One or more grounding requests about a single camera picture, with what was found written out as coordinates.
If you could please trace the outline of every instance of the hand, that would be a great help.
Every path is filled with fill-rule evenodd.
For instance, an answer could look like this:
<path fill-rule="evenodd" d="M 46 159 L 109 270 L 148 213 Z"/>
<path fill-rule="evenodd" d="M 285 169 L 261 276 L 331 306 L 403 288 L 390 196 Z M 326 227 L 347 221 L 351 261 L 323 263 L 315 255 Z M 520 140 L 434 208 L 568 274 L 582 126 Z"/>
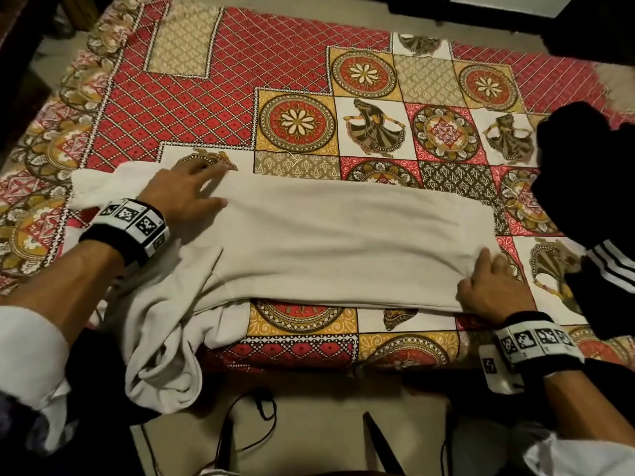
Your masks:
<path fill-rule="evenodd" d="M 491 261 L 488 249 L 482 249 L 472 278 L 458 283 L 457 300 L 466 312 L 480 315 L 494 326 L 502 326 L 510 315 L 536 306 L 529 288 L 517 281 L 505 256 Z"/>
<path fill-rule="evenodd" d="M 194 222 L 226 207 L 226 199 L 205 199 L 200 193 L 204 183 L 222 178 L 225 171 L 202 159 L 179 162 L 171 170 L 159 170 L 137 199 L 161 212 L 170 228 Z"/>

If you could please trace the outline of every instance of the white sleeve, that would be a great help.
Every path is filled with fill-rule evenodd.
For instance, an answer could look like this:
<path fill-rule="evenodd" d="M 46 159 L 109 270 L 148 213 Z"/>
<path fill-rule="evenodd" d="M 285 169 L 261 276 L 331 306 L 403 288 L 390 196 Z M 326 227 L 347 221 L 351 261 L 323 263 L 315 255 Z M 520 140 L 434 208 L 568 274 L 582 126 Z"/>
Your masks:
<path fill-rule="evenodd" d="M 67 359 L 68 343 L 51 322 L 23 307 L 0 306 L 0 391 L 46 416 L 47 451 L 58 447 L 66 424 Z"/>
<path fill-rule="evenodd" d="M 632 476 L 635 448 L 616 442 L 560 440 L 552 433 L 523 459 L 538 476 Z"/>

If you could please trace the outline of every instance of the wristband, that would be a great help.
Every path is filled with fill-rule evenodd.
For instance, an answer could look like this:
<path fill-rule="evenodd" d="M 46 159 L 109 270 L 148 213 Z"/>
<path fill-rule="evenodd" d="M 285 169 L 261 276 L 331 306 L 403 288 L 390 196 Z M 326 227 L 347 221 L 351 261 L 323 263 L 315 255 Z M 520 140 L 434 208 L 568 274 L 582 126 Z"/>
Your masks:
<path fill-rule="evenodd" d="M 519 312 L 495 331 L 499 351 L 523 378 L 582 368 L 584 355 L 560 325 L 543 312 Z"/>
<path fill-rule="evenodd" d="M 145 202 L 109 202 L 93 219 L 79 241 L 98 240 L 121 254 L 126 266 L 143 265 L 170 238 L 161 213 Z"/>

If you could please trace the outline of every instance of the bedsheet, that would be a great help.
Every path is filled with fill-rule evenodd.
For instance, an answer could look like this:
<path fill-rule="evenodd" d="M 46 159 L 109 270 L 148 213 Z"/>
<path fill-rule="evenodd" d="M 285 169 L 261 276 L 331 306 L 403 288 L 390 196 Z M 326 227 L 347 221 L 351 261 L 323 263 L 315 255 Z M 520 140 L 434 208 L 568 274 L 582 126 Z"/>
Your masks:
<path fill-rule="evenodd" d="M 251 173 L 480 200 L 537 308 L 587 357 L 635 369 L 633 337 L 600 341 L 580 315 L 563 274 L 581 248 L 531 193 L 535 129 L 550 112 L 585 100 L 613 127 L 635 122 L 610 99 L 610 71 L 195 1 L 116 1 L 0 176 L 0 290 L 49 264 L 65 227 L 94 216 L 68 207 L 72 170 L 205 157 Z M 580 130 L 563 137 L 588 136 Z M 563 181 L 563 203 L 583 203 L 584 184 Z M 470 364 L 490 340 L 465 314 L 255 300 L 247 336 L 199 360 L 205 371 L 443 367 Z"/>

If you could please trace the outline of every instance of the forearm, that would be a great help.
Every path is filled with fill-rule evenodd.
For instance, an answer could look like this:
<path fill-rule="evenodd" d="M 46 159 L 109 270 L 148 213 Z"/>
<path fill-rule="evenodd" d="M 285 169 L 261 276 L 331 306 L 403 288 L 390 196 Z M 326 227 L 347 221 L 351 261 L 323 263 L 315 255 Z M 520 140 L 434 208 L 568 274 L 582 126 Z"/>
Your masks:
<path fill-rule="evenodd" d="M 545 378 L 545 391 L 563 437 L 635 448 L 635 428 L 582 371 L 563 371 Z"/>
<path fill-rule="evenodd" d="M 115 249 L 85 240 L 13 291 L 2 304 L 37 312 L 72 344 L 123 268 L 123 258 Z"/>

